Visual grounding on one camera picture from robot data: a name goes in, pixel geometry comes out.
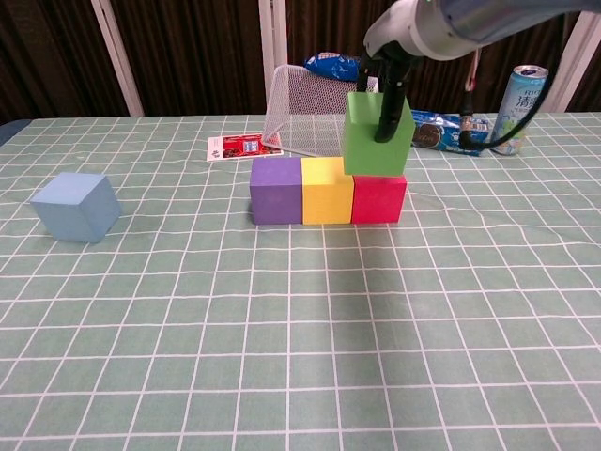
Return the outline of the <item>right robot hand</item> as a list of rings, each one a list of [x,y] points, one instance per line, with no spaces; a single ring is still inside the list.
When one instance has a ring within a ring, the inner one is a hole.
[[[394,137],[403,116],[408,73],[423,56],[410,34],[417,3],[397,0],[368,28],[363,39],[356,90],[366,90],[370,75],[382,79],[383,100],[375,133],[378,143]]]

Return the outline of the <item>green foam cube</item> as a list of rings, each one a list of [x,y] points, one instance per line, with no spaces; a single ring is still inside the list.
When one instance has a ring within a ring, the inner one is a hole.
[[[400,177],[404,174],[415,122],[404,100],[400,124],[386,143],[375,141],[384,94],[347,94],[342,153],[345,173],[351,176]]]

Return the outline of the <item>magenta foam cube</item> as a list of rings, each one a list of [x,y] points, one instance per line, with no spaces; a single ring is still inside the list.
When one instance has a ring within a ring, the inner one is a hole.
[[[389,224],[400,219],[408,187],[401,177],[354,176],[352,224]]]

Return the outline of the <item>yellow foam cube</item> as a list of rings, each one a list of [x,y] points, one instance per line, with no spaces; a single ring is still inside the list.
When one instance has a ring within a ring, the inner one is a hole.
[[[301,159],[302,223],[340,225],[351,221],[354,180],[341,157]]]

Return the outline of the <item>purple foam cube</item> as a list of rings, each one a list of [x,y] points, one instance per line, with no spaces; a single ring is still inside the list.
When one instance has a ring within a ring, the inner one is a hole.
[[[250,194],[253,221],[256,225],[301,224],[301,158],[254,160]]]

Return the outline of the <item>small blue cookie packet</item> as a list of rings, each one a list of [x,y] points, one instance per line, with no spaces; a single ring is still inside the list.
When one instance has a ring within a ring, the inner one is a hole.
[[[356,82],[361,60],[357,56],[320,52],[308,57],[303,67],[313,74],[342,82]]]

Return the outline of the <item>long blue cookie package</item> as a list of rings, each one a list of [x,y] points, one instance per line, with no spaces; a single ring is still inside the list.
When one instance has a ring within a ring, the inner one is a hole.
[[[412,110],[415,132],[412,145],[469,156],[479,156],[481,150],[465,150],[459,147],[461,118],[456,114],[440,114]]]

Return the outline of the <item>light blue drink can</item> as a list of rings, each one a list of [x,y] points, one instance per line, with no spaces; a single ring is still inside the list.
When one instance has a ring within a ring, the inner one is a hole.
[[[490,134],[491,141],[503,137],[527,115],[539,97],[547,75],[546,68],[535,65],[520,65],[513,69]]]

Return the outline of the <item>red and white card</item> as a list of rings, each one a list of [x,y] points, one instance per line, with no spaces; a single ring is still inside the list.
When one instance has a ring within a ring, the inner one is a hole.
[[[261,133],[213,136],[208,139],[207,161],[252,159],[282,155],[283,151],[262,142]]]

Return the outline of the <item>green checked tablecloth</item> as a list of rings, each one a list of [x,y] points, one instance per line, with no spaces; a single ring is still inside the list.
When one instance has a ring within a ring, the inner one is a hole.
[[[413,151],[393,225],[257,227],[259,116],[56,118],[0,147],[0,451],[601,451],[601,114]],[[97,243],[30,199],[105,175]]]

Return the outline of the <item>light blue foam cube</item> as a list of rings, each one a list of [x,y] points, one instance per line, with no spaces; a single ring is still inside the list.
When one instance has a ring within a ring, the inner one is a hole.
[[[103,174],[63,172],[30,199],[57,240],[97,243],[121,215],[109,179]]]

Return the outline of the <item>blue table pad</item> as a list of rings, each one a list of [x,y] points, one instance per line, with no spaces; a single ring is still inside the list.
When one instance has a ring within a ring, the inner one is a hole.
[[[0,147],[8,142],[31,122],[30,119],[18,119],[0,125]]]

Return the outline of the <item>white frame post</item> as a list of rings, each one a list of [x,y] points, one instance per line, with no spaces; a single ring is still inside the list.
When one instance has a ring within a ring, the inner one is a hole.
[[[111,0],[90,0],[108,51],[116,79],[128,112],[132,117],[145,114],[135,83],[131,64],[121,37]]]
[[[562,55],[554,88],[554,112],[565,112],[601,42],[601,14],[582,12]]]
[[[288,62],[286,0],[258,0],[266,103],[273,74]]]

